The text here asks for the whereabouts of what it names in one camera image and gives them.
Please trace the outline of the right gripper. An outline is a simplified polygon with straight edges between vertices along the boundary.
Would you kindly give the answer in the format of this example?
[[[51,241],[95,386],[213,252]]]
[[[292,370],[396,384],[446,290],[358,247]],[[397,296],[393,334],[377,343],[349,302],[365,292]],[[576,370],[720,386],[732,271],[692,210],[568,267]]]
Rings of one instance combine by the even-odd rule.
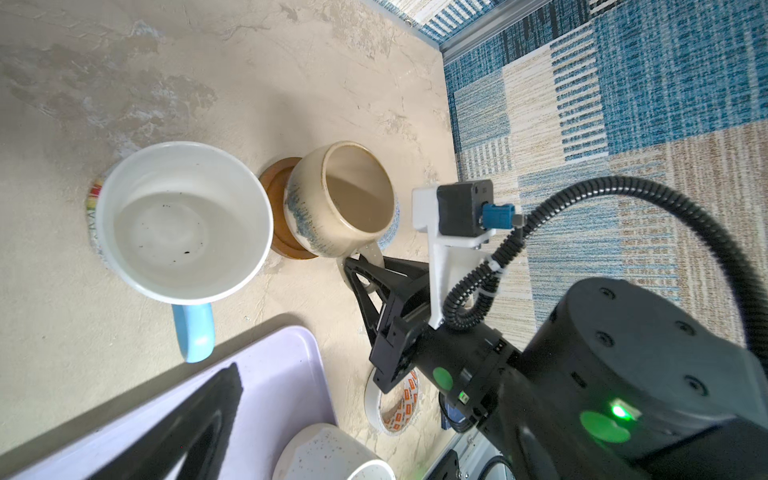
[[[389,256],[343,261],[372,342],[374,383],[388,393],[417,369],[462,413],[491,414],[519,351],[484,323],[465,331],[431,327],[428,274],[425,262]]]

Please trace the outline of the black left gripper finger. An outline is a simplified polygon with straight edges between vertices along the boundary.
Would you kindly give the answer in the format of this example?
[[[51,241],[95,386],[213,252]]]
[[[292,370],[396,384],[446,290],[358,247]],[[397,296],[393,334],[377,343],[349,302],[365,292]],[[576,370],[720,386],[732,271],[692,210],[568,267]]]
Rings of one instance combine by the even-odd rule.
[[[217,372],[93,479],[217,479],[243,393],[238,366]]]

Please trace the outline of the beige mug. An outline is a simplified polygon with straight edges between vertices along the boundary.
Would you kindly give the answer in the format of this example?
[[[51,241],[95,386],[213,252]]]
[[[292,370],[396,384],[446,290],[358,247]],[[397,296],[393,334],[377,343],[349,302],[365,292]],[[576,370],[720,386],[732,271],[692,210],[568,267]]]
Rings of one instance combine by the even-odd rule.
[[[396,207],[385,168],[368,148],[353,141],[305,155],[289,175],[283,200],[294,238],[338,266],[354,255],[384,265],[378,241],[392,226]]]

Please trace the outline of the white mug blue handle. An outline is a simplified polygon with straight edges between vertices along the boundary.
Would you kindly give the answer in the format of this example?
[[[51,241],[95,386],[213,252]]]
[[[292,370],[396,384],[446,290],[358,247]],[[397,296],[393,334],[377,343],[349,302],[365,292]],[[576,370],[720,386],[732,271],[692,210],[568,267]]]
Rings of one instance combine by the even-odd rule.
[[[270,250],[266,191],[233,155],[190,141],[146,147],[111,170],[96,211],[109,268],[171,306],[183,360],[201,362],[216,343],[213,303],[252,280]]]

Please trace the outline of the multicolour braided round coaster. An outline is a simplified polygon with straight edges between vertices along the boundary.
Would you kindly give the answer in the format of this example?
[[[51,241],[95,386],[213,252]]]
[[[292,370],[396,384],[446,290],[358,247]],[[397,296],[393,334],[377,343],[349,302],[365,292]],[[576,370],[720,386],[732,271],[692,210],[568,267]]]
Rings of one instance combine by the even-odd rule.
[[[96,228],[96,211],[103,184],[111,172],[112,170],[109,169],[93,181],[85,201],[85,212],[90,246],[107,269],[109,269],[109,264],[98,239]]]

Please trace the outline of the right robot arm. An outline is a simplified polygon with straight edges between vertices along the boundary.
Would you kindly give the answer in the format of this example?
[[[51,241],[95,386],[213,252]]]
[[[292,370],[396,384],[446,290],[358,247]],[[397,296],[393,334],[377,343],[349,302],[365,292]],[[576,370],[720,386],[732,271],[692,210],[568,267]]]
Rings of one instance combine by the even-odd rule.
[[[573,284],[524,349],[485,321],[512,261],[581,201],[633,197],[708,247],[732,290],[737,346],[624,280]],[[626,176],[587,179],[521,215],[488,180],[419,189],[429,261],[358,252],[341,270],[389,392],[419,371],[458,433],[497,450],[518,479],[763,479],[767,475],[767,293],[729,233],[684,194]]]

